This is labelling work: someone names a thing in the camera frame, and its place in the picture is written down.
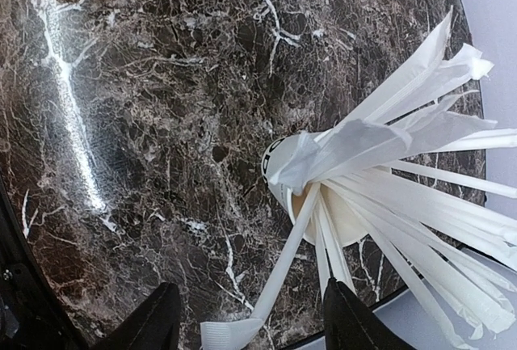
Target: marble table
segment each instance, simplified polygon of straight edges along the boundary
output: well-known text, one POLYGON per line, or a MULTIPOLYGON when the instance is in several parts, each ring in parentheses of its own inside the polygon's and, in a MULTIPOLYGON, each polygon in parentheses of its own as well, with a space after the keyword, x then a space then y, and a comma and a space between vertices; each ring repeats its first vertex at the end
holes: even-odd
MULTIPOLYGON (((460 0, 0 0, 2 178, 88 341, 163 281, 181 289, 180 348, 200 347, 204 320, 245 318, 292 227, 263 150, 336 124, 450 6, 448 56, 470 41, 460 0)), ((481 115, 479 95, 456 110, 481 115)), ((482 152, 418 161, 484 174, 482 152)), ((346 256, 369 305, 403 285, 370 238, 346 256)), ((250 348, 321 329, 304 242, 250 348)))

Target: white wall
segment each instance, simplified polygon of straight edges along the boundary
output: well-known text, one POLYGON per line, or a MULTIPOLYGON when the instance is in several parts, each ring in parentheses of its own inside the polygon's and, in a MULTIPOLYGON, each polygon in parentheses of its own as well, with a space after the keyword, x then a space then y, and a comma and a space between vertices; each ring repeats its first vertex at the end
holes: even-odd
MULTIPOLYGON (((517 0, 462 0, 473 43, 495 63, 481 82, 485 117, 517 128, 517 0)), ((487 152, 487 179, 517 187, 517 149, 487 152)), ((517 218, 511 199, 489 196, 486 206, 517 218)))

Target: straw wrapper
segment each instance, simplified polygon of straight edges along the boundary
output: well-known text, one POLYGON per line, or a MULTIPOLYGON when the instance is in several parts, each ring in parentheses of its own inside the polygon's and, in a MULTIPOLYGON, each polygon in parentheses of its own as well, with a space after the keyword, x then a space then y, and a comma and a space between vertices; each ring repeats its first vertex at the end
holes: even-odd
MULTIPOLYGON (((440 240, 429 228, 517 270, 517 222, 391 174, 397 169, 517 197, 516 188, 402 161, 425 153, 517 146, 516 130, 496 129, 495 121, 449 111, 464 94, 448 93, 486 76, 493 66, 467 44, 451 60, 443 59, 451 18, 452 12, 397 71, 334 128, 287 137, 271 145, 263 158, 263 174, 294 223, 288 243, 294 240, 295 231, 299 242, 303 228, 304 238, 315 245, 322 294, 330 270, 354 291, 341 247, 370 234, 448 341, 456 348, 470 349, 473 347, 455 333, 418 273, 472 326, 470 339, 481 338, 484 328, 499 333, 515 322, 514 308, 499 289, 515 292, 517 288, 440 240), (422 108, 436 100, 439 103, 422 108), (305 218, 307 209, 311 209, 310 222, 305 218)), ((267 283, 273 277, 283 281, 288 270, 283 268, 280 274, 275 267, 267 283)), ((268 309, 260 310, 262 321, 277 294, 269 292, 267 286, 264 289, 255 307, 268 299, 268 309)), ((255 322, 254 333, 260 328, 255 322)), ((205 350, 222 348, 213 335, 202 334, 205 350)), ((241 349, 252 337, 249 331, 246 340, 229 341, 226 348, 241 349)))

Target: black object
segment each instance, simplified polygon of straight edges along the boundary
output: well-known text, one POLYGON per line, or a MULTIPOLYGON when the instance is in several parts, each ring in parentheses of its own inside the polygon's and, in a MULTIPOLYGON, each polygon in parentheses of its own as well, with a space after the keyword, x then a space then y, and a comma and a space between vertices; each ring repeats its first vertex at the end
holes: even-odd
MULTIPOLYGON (((161 284, 92 350, 176 350, 178 287, 161 284)), ((0 179, 0 349, 87 350, 27 244, 0 179)))
POLYGON ((0 179, 0 348, 86 350, 45 280, 0 179))
POLYGON ((326 287, 323 315, 327 350, 415 350, 335 278, 326 287))
POLYGON ((91 350, 176 350, 180 306, 178 287, 163 283, 91 350))

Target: paper cup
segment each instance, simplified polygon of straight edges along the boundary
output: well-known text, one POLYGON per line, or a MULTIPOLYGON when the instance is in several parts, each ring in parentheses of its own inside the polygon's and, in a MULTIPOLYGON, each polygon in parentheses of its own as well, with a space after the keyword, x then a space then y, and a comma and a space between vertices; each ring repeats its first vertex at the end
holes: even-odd
MULTIPOLYGON (((318 142, 325 136, 325 133, 310 133, 310 135, 318 142)), ((305 188, 304 195, 295 196, 292 194, 291 188, 281 183, 271 184, 269 179, 292 157, 299 136, 280 138, 273 142, 264 152, 261 164, 261 172, 265 184, 282 207, 287 210, 293 225, 304 203, 309 187, 305 188)), ((367 231, 361 226, 354 212, 340 195, 327 186, 322 185, 322 197, 329 209, 331 221, 334 224, 339 243, 342 247, 352 245, 367 235, 367 231)), ((304 240, 313 245, 315 244, 316 229, 314 228, 313 220, 311 220, 305 231, 304 240)))

